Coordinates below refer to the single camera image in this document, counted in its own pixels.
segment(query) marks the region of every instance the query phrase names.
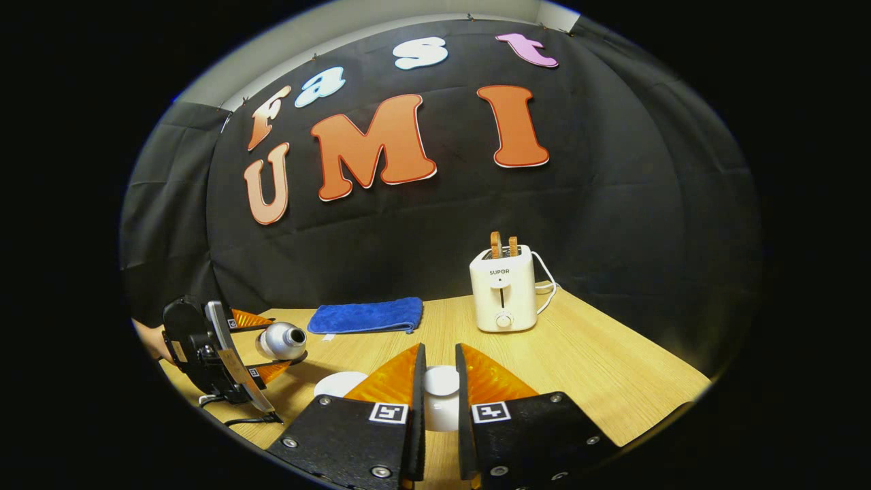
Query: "blue towel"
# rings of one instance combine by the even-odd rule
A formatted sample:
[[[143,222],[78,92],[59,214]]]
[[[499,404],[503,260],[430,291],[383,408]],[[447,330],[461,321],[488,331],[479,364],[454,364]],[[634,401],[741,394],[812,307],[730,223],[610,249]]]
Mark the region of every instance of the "blue towel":
[[[317,334],[405,330],[421,322],[423,301],[407,297],[385,303],[325,305],[315,311],[308,331]]]

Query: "black backdrop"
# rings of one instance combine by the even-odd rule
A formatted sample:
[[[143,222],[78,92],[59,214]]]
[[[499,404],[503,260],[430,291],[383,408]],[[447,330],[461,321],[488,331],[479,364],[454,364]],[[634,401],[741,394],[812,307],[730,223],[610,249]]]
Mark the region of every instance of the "black backdrop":
[[[573,31],[416,24],[305,63],[254,94],[225,126],[228,114],[217,108],[193,106],[196,123],[187,126],[169,114],[145,146],[122,222],[140,318],[158,324],[174,296],[213,295],[210,270],[224,298],[249,311],[468,295],[469,262],[499,230],[536,250],[566,290],[714,375],[750,322],[760,282],[759,209],[743,155],[678,74],[592,21]],[[532,65],[495,39],[511,32],[541,42],[560,65]],[[447,59],[410,71],[393,66],[394,46],[431,36],[445,39]],[[343,67],[345,85],[293,107],[301,86],[333,66]],[[296,90],[248,152],[253,112],[285,85]],[[499,136],[490,105],[476,95],[487,85],[532,92],[548,163],[493,162]],[[405,93],[423,97],[417,120],[437,174],[400,186],[376,177],[369,189],[355,182],[348,197],[321,201],[311,127],[343,113],[366,131],[383,100]],[[203,140],[217,140],[213,153]],[[290,145],[289,205],[263,226],[251,216],[242,174],[282,142]],[[265,202],[273,199],[269,169],[261,172]],[[545,278],[540,268],[538,277]]]
[[[14,50],[13,64],[55,62],[48,66],[52,77],[38,76],[45,65],[19,72],[28,86],[10,95],[13,107],[26,103],[19,115],[43,131],[30,133],[34,136],[44,134],[47,126],[36,123],[48,114],[61,117],[64,130],[53,134],[65,144],[60,153],[65,164],[51,166],[57,191],[68,195],[70,184],[80,182],[86,192],[66,201],[64,219],[50,234],[41,221],[21,223],[19,230],[34,232],[24,236],[41,237],[26,246],[41,251],[39,263],[50,267],[16,278],[13,296],[23,301],[10,312],[26,313],[22,320],[28,323],[22,325],[32,325],[32,314],[46,302],[66,305],[71,313],[100,314],[52,316],[61,320],[57,327],[63,331],[91,332],[84,336],[86,345],[64,350],[42,368],[28,356],[30,375],[12,378],[12,388],[24,388],[24,396],[39,388],[36,398],[28,398],[36,403],[10,401],[21,415],[16,427],[26,427],[6,448],[13,486],[110,481],[126,487],[208,487],[251,478],[264,487],[291,483],[285,471],[216,432],[159,374],[129,326],[131,305],[118,257],[95,244],[118,239],[119,209],[133,164],[181,87],[302,8],[302,3],[272,2],[255,10],[214,1],[208,8],[178,2],[76,5],[22,17],[13,10],[11,18],[21,22],[9,29],[24,47]],[[860,358],[847,354],[856,343],[834,333],[841,326],[847,333],[854,330],[858,324],[844,322],[842,311],[858,303],[829,271],[853,270],[861,261],[841,239],[849,229],[842,228],[842,220],[850,207],[828,203],[848,193],[844,164],[859,161],[844,158],[850,156],[847,143],[855,139],[837,114],[839,107],[854,107],[854,95],[862,92],[853,87],[862,80],[857,74],[868,76],[861,57],[839,58],[858,45],[849,22],[858,17],[829,6],[784,9],[741,2],[576,8],[655,53],[734,132],[762,198],[768,278],[763,308],[729,371],[677,424],[605,468],[591,487],[843,485],[863,464],[854,424],[864,415],[856,413],[854,401],[861,385],[849,379],[859,371],[845,365]],[[38,93],[51,94],[44,101],[57,111],[34,111],[30,95]],[[63,97],[78,105],[60,104]],[[107,115],[114,118],[110,125]],[[95,139],[95,127],[105,138]],[[840,134],[833,138],[829,129]],[[96,158],[82,160],[95,149]],[[51,183],[45,172],[30,177],[34,189]],[[86,214],[67,219],[81,203],[88,205]],[[96,226],[89,229],[89,223]],[[46,238],[81,238],[83,231],[85,240],[64,240],[77,255],[59,262],[58,241]],[[41,281],[31,284],[31,279]],[[75,301],[66,304],[67,298]],[[112,314],[116,302],[120,308]],[[87,377],[91,368],[98,369],[99,379],[71,376]],[[43,377],[34,378],[34,372]]]

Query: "table surface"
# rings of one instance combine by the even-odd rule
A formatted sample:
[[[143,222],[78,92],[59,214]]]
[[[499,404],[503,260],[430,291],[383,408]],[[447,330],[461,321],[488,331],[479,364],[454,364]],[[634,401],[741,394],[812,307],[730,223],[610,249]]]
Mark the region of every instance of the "table surface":
[[[544,304],[550,291],[537,296]],[[315,310],[267,310],[276,321],[306,328]],[[245,364],[267,362],[254,348],[261,330],[233,334]],[[618,446],[624,446],[656,425],[678,406],[695,400],[711,383],[669,351],[636,331],[558,289],[550,305],[530,330],[488,333],[475,325],[472,296],[423,302],[420,327],[404,331],[341,334],[325,341],[308,334],[308,357],[291,366],[264,391],[285,425],[232,425],[242,437],[261,448],[270,446],[287,424],[314,397],[314,386],[339,371],[374,371],[414,344],[426,345],[427,364],[454,365],[455,345],[480,350],[516,374],[539,393],[564,391]],[[196,405],[203,393],[185,374],[161,360],[170,381]],[[221,421],[259,417],[250,404],[212,403],[203,410]],[[456,432],[426,432],[426,469],[422,490],[468,490],[459,480]]]

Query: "black fabric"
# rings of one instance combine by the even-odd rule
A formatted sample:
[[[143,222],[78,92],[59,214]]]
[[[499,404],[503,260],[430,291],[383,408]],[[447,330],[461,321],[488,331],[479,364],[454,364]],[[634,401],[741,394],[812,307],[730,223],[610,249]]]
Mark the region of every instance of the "black fabric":
[[[156,327],[183,295],[220,298],[206,239],[206,179],[230,112],[178,102],[142,149],[121,212],[121,269],[131,314]]]
[[[759,280],[746,163],[677,75],[619,37],[576,31],[418,24],[321,55],[253,95],[227,123],[209,175],[208,238],[230,301],[257,311],[468,295],[469,262],[499,230],[538,251],[566,290],[712,375],[749,322]],[[544,44],[558,68],[527,63],[494,39],[511,32]],[[428,36],[445,39],[447,59],[411,71],[393,66],[394,46]],[[344,68],[345,86],[293,107],[302,84],[333,66]],[[249,153],[253,111],[284,85],[293,90],[272,132]],[[547,164],[493,162],[496,125],[476,95],[486,85],[532,91]],[[343,113],[365,132],[383,100],[405,93],[423,97],[418,124],[438,173],[399,186],[376,175],[369,189],[354,181],[348,197],[321,201],[311,127]],[[290,144],[290,201],[279,221],[262,226],[242,174],[282,142]],[[273,198],[270,168],[261,172],[265,202]]]

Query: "pink letter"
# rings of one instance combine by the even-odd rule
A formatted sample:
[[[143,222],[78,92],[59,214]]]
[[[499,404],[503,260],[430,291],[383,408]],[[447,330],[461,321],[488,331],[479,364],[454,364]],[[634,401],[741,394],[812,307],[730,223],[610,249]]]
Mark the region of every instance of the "pink letter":
[[[517,56],[529,61],[533,65],[544,66],[545,68],[556,68],[559,65],[554,58],[545,58],[538,54],[536,48],[544,48],[544,46],[538,41],[523,37],[523,34],[502,34],[502,36],[496,36],[496,39],[507,42]]]

